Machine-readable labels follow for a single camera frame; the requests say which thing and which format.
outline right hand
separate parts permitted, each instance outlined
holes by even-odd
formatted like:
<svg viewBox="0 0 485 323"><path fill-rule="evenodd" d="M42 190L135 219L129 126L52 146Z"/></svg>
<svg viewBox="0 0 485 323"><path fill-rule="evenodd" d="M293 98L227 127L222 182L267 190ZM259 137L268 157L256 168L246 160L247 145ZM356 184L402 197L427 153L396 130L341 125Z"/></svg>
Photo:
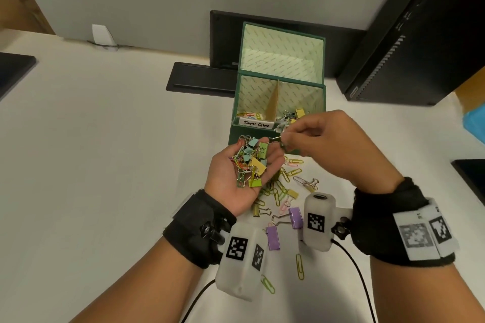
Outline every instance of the right hand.
<svg viewBox="0 0 485 323"><path fill-rule="evenodd" d="M321 167L366 193L392 193L403 176L362 128L341 110L310 114L281 135L288 151L300 150Z"/></svg>

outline left hand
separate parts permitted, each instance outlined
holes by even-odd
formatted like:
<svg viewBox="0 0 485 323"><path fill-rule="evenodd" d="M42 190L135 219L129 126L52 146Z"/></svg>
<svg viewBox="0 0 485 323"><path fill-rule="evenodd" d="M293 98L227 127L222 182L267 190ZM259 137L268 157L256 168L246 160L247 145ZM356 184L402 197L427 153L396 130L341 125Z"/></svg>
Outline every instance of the left hand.
<svg viewBox="0 0 485 323"><path fill-rule="evenodd" d="M269 139L268 137L264 137L259 142L268 143ZM214 155L210 162L209 173L204 187L207 194L221 203L236 217L251 207L261 189L261 187L250 188L247 183L243 188L238 188L236 185L236 166L231 162L230 158L239 151L243 144L244 141L240 139L237 143L226 147ZM268 146L266 158L268 167L261 177L263 185L285 163L285 153L279 142L273 142Z"/></svg>

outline wrist strap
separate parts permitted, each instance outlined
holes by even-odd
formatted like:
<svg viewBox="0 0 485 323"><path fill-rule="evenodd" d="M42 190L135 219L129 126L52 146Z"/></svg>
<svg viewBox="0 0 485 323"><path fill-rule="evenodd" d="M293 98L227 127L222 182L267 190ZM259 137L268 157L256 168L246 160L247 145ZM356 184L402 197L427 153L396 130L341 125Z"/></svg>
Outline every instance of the wrist strap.
<svg viewBox="0 0 485 323"><path fill-rule="evenodd" d="M224 243L224 237L219 232L230 232L236 221L226 207L201 189L180 207L163 236L191 263L207 268L221 261L217 245Z"/></svg>
<svg viewBox="0 0 485 323"><path fill-rule="evenodd" d="M444 231L437 225L445 225L448 239L448 234L441 238ZM411 178L405 178L391 194L356 189L349 230L360 251L401 266L448 265L454 262L453 251L458 247L438 207L430 204Z"/></svg>

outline black computer tower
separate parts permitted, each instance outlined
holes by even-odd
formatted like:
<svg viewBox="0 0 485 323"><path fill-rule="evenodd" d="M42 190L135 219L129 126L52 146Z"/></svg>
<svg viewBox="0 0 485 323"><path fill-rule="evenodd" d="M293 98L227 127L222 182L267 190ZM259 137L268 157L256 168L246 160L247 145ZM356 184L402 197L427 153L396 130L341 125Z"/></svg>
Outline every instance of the black computer tower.
<svg viewBox="0 0 485 323"><path fill-rule="evenodd" d="M485 66L485 0L388 0L337 84L348 100L433 106Z"/></svg>

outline green box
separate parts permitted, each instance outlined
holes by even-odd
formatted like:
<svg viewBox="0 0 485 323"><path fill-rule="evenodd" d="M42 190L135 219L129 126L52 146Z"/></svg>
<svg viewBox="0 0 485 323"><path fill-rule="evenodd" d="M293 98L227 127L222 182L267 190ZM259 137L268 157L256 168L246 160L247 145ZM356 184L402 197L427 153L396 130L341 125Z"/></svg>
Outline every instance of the green box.
<svg viewBox="0 0 485 323"><path fill-rule="evenodd" d="M283 110L325 111L325 38L247 22L242 34L230 144L241 135L278 136L274 121ZM241 118L242 112L264 120Z"/></svg>

